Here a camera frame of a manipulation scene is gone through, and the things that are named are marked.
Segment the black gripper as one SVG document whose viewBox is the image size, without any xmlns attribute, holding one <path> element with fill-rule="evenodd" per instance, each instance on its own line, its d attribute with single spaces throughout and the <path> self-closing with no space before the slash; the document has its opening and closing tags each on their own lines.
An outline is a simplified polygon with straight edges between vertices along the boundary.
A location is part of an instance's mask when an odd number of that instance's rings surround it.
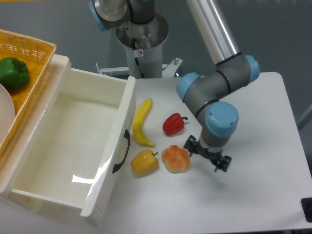
<svg viewBox="0 0 312 234">
<path fill-rule="evenodd" d="M 197 154 L 208 159 L 215 166 L 215 172 L 218 170 L 226 172 L 232 161 L 230 156 L 223 156 L 222 151 L 211 151 L 211 148 L 201 145 L 193 135 L 188 137 L 183 148 L 189 152 L 189 156 Z"/>
</svg>

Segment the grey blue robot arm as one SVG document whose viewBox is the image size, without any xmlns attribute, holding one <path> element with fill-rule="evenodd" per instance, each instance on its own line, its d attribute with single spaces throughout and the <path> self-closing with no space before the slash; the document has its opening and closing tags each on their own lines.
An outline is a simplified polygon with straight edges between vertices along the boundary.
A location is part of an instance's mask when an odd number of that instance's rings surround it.
<svg viewBox="0 0 312 234">
<path fill-rule="evenodd" d="M 237 109 L 222 99 L 255 81 L 260 66 L 254 57 L 242 55 L 214 0 L 189 0 L 187 5 L 216 66 L 207 75 L 184 75 L 176 92 L 202 127 L 199 138 L 190 136 L 184 147 L 190 154 L 208 159 L 217 170 L 231 162 L 223 156 L 225 144 L 236 130 Z M 92 0 L 89 10 L 100 30 L 115 28 L 124 46 L 129 75 L 161 78 L 162 46 L 168 37 L 166 19 L 155 11 L 152 0 Z"/>
</svg>

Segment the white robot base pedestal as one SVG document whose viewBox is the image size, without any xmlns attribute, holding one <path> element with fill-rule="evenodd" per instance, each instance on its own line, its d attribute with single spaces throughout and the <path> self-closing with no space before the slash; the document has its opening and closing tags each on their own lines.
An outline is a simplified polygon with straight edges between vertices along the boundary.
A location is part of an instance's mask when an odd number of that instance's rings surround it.
<svg viewBox="0 0 312 234">
<path fill-rule="evenodd" d="M 174 58 L 170 63 L 163 63 L 163 44 L 168 35 L 168 23 L 158 13 L 146 24 L 127 21 L 118 25 L 116 36 L 125 49 L 127 66 L 100 69 L 96 64 L 97 72 L 112 77 L 130 75 L 137 79 L 178 77 L 182 59 Z"/>
</svg>

